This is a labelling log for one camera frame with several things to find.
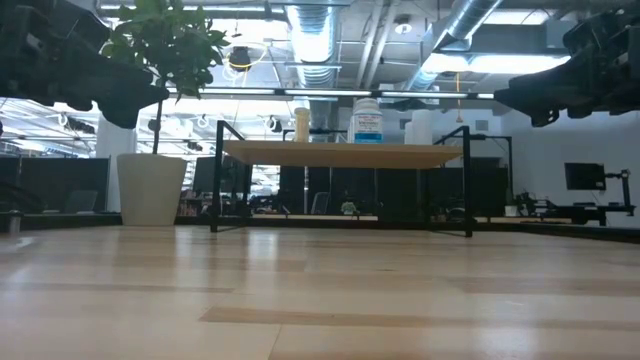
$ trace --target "wooden shelf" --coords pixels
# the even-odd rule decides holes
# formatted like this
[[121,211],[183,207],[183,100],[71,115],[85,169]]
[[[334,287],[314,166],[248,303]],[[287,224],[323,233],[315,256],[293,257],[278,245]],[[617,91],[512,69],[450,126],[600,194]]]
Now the wooden shelf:
[[462,155],[462,147],[225,141],[224,151],[245,164],[374,169],[430,169]]

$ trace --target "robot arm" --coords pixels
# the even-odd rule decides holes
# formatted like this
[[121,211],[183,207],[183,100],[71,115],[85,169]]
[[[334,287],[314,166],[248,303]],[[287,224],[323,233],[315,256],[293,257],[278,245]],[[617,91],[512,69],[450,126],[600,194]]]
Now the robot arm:
[[67,0],[0,1],[0,97],[55,102],[134,128],[138,111],[169,97],[153,75],[99,54],[110,30]]
[[495,99],[529,115],[534,127],[555,122],[562,110],[570,118],[640,110],[640,2],[587,19],[563,42],[567,63],[515,77]]

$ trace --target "white planter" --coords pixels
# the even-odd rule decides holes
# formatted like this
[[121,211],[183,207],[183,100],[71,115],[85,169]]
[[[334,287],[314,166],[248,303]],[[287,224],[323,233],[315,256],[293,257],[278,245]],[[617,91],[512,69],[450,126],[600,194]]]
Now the white planter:
[[126,226],[173,225],[187,162],[152,154],[118,156],[122,222]]

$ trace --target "cylindrical container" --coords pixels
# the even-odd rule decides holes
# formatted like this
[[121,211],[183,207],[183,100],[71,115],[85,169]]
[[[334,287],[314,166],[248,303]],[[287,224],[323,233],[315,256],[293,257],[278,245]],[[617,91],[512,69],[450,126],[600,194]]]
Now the cylindrical container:
[[417,145],[433,145],[433,132],[431,130],[432,111],[416,110],[411,115],[413,123],[413,140]]
[[356,144],[382,143],[382,113],[376,99],[360,99],[353,107],[351,132]]
[[413,123],[411,121],[404,124],[404,144],[413,145]]
[[297,142],[309,142],[309,120],[311,112],[306,108],[296,108],[296,137]]

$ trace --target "pillar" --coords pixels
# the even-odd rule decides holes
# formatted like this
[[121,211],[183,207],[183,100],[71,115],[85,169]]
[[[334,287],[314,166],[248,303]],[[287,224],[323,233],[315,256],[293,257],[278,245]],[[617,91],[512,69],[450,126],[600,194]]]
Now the pillar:
[[96,158],[109,158],[109,186],[107,188],[107,211],[120,211],[120,187],[118,185],[118,164],[120,154],[135,153],[137,149],[137,129],[119,128],[100,114],[96,143]]

